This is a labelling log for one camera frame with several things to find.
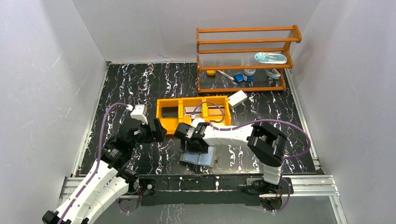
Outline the yellow three-compartment organizer tray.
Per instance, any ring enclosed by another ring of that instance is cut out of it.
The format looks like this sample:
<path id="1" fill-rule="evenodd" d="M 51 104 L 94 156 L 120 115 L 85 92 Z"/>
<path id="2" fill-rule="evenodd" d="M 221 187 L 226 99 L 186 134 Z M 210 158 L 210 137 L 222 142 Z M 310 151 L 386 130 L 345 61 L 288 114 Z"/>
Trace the yellow three-compartment organizer tray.
<path id="1" fill-rule="evenodd" d="M 178 107 L 178 118 L 163 118 L 161 116 L 161 108 L 163 107 Z M 201 117 L 191 115 L 184 116 L 184 108 L 187 106 L 195 106 L 197 109 L 202 107 Z M 224 114 L 222 116 L 208 116 L 207 109 L 209 106 L 224 107 Z M 164 98 L 157 100 L 156 117 L 160 120 L 162 126 L 167 130 L 167 136 L 172 136 L 179 123 L 191 124 L 193 118 L 203 118 L 205 122 L 214 120 L 214 125 L 229 126 L 232 118 L 230 108 L 228 105 L 227 96 L 206 96 L 206 97 L 190 97 L 190 98 Z"/>

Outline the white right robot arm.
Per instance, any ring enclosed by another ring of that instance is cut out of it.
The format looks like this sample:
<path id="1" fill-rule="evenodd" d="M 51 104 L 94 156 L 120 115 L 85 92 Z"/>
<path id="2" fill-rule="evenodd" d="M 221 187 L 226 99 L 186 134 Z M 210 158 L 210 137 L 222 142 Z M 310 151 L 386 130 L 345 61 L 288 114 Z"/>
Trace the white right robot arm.
<path id="1" fill-rule="evenodd" d="M 212 126 L 195 119 L 190 125 L 179 123 L 174 136 L 181 140 L 182 162 L 212 168 L 217 146 L 245 147 L 263 164 L 263 180 L 274 185 L 280 182 L 286 135 L 268 122 Z"/>

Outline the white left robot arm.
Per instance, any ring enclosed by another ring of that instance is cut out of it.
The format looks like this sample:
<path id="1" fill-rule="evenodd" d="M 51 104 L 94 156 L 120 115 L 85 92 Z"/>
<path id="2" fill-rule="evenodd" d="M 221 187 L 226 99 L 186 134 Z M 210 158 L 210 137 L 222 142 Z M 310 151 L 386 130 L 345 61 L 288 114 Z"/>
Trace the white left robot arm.
<path id="1" fill-rule="evenodd" d="M 159 118 L 148 123 L 126 119 L 106 141 L 89 174 L 66 202 L 43 215 L 43 223 L 92 224 L 121 195 L 139 191 L 139 175 L 127 167 L 132 152 L 142 144 L 163 142 L 166 134 Z"/>

